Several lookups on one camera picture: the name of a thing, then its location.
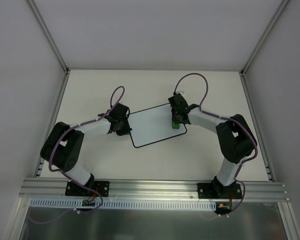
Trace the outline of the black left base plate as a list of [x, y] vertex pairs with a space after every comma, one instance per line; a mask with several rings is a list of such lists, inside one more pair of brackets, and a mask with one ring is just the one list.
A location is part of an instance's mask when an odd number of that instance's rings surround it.
[[91, 197], [98, 192], [102, 197], [108, 197], [110, 182], [104, 180], [90, 181], [89, 186], [79, 186], [73, 181], [69, 181], [65, 188], [65, 195], [69, 197]]

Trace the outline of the green whiteboard eraser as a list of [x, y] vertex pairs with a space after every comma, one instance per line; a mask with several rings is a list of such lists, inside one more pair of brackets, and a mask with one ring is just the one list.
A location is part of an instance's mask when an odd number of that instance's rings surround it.
[[173, 122], [171, 126], [173, 129], [179, 129], [181, 127], [181, 124]]

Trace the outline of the aluminium frame post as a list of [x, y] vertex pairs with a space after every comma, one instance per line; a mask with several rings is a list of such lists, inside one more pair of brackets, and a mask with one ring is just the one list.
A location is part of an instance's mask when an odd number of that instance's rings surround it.
[[56, 94], [56, 99], [53, 101], [53, 109], [51, 116], [49, 117], [48, 125], [44, 133], [43, 141], [42, 143], [45, 142], [47, 137], [49, 136], [49, 133], [51, 132], [52, 128], [54, 127], [54, 124], [56, 122], [60, 106], [61, 106], [61, 101], [65, 92], [65, 88], [68, 82], [69, 78], [69, 67], [67, 66], [64, 58], [62, 57], [62, 54], [43, 18], [43, 15], [41, 14], [36, 2], [34, 0], [26, 0], [26, 4], [28, 5], [32, 15], [34, 16], [34, 19], [36, 20], [41, 32], [43, 33], [43, 36], [48, 43], [50, 49], [52, 50], [52, 53], [54, 57], [56, 58], [58, 65], [60, 66], [62, 70], [62, 80], [61, 83], [57, 86], [57, 94]]
[[277, 54], [272, 48], [267, 50], [267, 45], [274, 34], [274, 31], [292, 3], [291, 0], [281, 0], [268, 20], [262, 34], [254, 46], [248, 60], [240, 72], [241, 82], [245, 96], [248, 101], [252, 121], [256, 130], [257, 139], [268, 178], [276, 181], [276, 162], [271, 156], [271, 144], [273, 133], [269, 130], [272, 100], [268, 97], [266, 90], [270, 86], [269, 73], [274, 69], [276, 60], [271, 56]]

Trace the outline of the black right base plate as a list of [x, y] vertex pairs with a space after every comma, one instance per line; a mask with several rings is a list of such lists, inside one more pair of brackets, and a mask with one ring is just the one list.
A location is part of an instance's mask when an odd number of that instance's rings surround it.
[[242, 198], [241, 185], [233, 182], [228, 186], [223, 186], [217, 180], [208, 183], [200, 182], [196, 184], [199, 199], [230, 199], [239, 200]]

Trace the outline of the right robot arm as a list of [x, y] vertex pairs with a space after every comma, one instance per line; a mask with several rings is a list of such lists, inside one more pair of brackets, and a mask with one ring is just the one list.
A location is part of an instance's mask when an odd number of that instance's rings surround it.
[[223, 162], [213, 192], [218, 198], [225, 198], [232, 191], [231, 184], [245, 162], [255, 159], [258, 155], [258, 143], [245, 118], [236, 114], [222, 116], [203, 110], [200, 105], [189, 105], [180, 93], [168, 98], [171, 106], [172, 126], [177, 124], [195, 125], [217, 135]]

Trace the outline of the aluminium mounting rail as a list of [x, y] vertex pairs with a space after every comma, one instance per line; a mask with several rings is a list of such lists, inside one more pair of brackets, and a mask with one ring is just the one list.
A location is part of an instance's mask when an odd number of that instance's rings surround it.
[[[26, 178], [18, 196], [61, 198], [65, 196], [68, 182], [66, 178]], [[247, 202], [290, 201], [284, 183], [248, 181], [244, 184]], [[200, 192], [197, 181], [110, 179], [108, 199], [187, 201], [198, 200]]]

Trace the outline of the small black-framed whiteboard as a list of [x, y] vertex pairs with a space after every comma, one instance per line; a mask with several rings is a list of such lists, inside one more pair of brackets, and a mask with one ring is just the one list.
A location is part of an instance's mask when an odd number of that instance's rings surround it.
[[133, 112], [129, 115], [128, 123], [131, 128], [130, 138], [135, 148], [142, 148], [187, 133], [184, 124], [173, 128], [172, 108], [168, 103]]

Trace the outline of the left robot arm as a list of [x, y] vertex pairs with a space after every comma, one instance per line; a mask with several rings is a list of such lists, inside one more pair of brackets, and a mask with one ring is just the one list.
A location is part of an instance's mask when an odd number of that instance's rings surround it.
[[84, 196], [94, 191], [95, 177], [79, 163], [79, 156], [84, 140], [99, 135], [116, 133], [118, 136], [129, 135], [128, 122], [130, 108], [121, 103], [112, 106], [108, 113], [101, 113], [96, 119], [73, 126], [62, 121], [55, 124], [43, 147], [40, 157], [48, 162], [51, 172], [60, 172], [72, 182]]

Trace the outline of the left aluminium frame post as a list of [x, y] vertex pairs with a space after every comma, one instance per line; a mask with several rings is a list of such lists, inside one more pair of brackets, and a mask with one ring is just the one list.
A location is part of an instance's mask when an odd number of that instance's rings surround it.
[[65, 88], [68, 82], [69, 78], [69, 67], [67, 66], [64, 58], [62, 57], [62, 54], [43, 18], [43, 15], [41, 14], [36, 2], [34, 0], [26, 0], [26, 4], [28, 5], [32, 15], [34, 16], [34, 19], [36, 20], [41, 32], [43, 33], [43, 36], [48, 43], [50, 49], [52, 50], [52, 53], [54, 57], [56, 58], [58, 65], [60, 66], [62, 70], [62, 80], [61, 83], [57, 86], [57, 94], [56, 94], [56, 99], [53, 101], [53, 109], [51, 116], [49, 117], [48, 125], [44, 133], [43, 141], [42, 143], [45, 142], [47, 137], [49, 136], [49, 133], [51, 132], [52, 128], [54, 127], [54, 124], [56, 122], [60, 106], [61, 106], [61, 101], [65, 92]]

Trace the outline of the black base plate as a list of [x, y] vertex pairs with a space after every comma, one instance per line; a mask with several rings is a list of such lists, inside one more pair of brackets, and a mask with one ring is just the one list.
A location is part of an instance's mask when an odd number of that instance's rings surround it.
[[65, 188], [65, 195], [69, 197], [91, 197], [98, 192], [102, 197], [108, 197], [110, 182], [104, 180], [90, 181], [89, 186], [79, 186], [73, 181], [69, 181]]
[[242, 198], [241, 185], [233, 182], [228, 186], [223, 186], [217, 180], [208, 183], [200, 182], [196, 184], [199, 199], [230, 199], [239, 200]]

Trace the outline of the right aluminium frame post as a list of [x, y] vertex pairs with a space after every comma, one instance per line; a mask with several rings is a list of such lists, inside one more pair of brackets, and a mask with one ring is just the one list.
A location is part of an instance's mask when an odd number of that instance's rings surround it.
[[271, 144], [273, 133], [269, 130], [272, 100], [268, 97], [266, 90], [270, 86], [269, 73], [274, 69], [276, 60], [271, 56], [277, 54], [272, 48], [267, 50], [267, 45], [274, 34], [274, 31], [292, 3], [291, 0], [281, 0], [268, 20], [262, 34], [254, 46], [248, 60], [240, 72], [241, 82], [245, 96], [248, 101], [252, 121], [256, 130], [257, 139], [268, 178], [276, 181], [276, 162], [271, 156]]

